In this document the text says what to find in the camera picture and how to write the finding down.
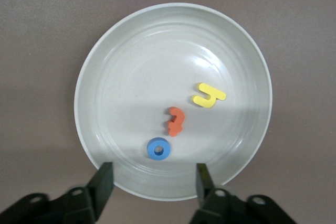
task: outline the small toy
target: small toy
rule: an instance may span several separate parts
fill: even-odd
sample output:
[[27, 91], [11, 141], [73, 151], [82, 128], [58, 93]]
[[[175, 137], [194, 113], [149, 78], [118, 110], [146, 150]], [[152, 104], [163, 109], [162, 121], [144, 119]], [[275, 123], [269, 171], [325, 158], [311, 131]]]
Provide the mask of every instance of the small toy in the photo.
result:
[[147, 144], [147, 154], [153, 160], [163, 160], [170, 154], [170, 145], [162, 137], [153, 138]]
[[170, 107], [169, 113], [174, 116], [173, 120], [167, 122], [168, 134], [169, 136], [176, 136], [179, 132], [183, 130], [182, 124], [185, 118], [185, 115], [182, 110], [177, 107]]
[[197, 88], [203, 93], [208, 94], [207, 98], [200, 97], [199, 95], [192, 96], [192, 101], [199, 106], [211, 108], [215, 104], [216, 99], [224, 100], [226, 98], [226, 94], [224, 92], [221, 92], [205, 83], [198, 83]]

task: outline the gray background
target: gray background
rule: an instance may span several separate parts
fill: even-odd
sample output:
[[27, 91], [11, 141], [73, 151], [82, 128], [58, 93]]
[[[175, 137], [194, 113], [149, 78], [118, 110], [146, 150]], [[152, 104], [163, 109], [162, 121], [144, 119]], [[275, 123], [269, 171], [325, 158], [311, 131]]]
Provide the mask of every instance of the gray background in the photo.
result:
[[[0, 0], [0, 211], [52, 199], [96, 169], [73, 117], [80, 68], [113, 24], [154, 4], [214, 8], [251, 34], [274, 106], [261, 148], [229, 185], [273, 198], [298, 223], [336, 221], [336, 0]], [[196, 199], [157, 202], [116, 188], [99, 223], [188, 223]]]

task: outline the plate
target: plate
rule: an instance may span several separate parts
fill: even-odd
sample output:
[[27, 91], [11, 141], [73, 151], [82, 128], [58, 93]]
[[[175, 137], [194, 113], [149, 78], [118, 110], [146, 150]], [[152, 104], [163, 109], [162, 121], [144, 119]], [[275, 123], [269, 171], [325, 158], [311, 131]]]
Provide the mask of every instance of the plate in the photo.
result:
[[[225, 93], [210, 108], [197, 84]], [[98, 168], [114, 162], [114, 183], [162, 201], [196, 197], [196, 163], [214, 183], [234, 178], [258, 150], [268, 127], [271, 80], [258, 46], [236, 22], [205, 6], [168, 3], [137, 11], [112, 26], [87, 56], [76, 85], [75, 121]], [[185, 115], [172, 137], [170, 107]], [[147, 145], [163, 138], [164, 160]]]

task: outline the hole in blue ring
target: hole in blue ring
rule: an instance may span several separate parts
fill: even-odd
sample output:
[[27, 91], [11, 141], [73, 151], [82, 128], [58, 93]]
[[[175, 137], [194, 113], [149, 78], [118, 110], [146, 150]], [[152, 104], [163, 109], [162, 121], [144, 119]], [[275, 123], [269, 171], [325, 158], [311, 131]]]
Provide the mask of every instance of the hole in blue ring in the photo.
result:
[[160, 146], [160, 145], [158, 145], [158, 146], [155, 147], [155, 149], [154, 149], [154, 154], [155, 154], [156, 156], [161, 156], [161, 155], [163, 154], [163, 151], [164, 151], [163, 147]]

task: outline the orange foam piece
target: orange foam piece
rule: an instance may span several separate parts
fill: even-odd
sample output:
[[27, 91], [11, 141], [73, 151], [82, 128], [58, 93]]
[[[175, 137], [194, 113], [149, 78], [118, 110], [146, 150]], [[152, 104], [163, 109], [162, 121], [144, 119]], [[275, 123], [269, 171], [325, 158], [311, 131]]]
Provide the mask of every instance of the orange foam piece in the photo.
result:
[[167, 122], [169, 136], [176, 136], [183, 130], [182, 124], [184, 122], [185, 115], [182, 110], [177, 107], [169, 108], [170, 115], [174, 116], [173, 120]]

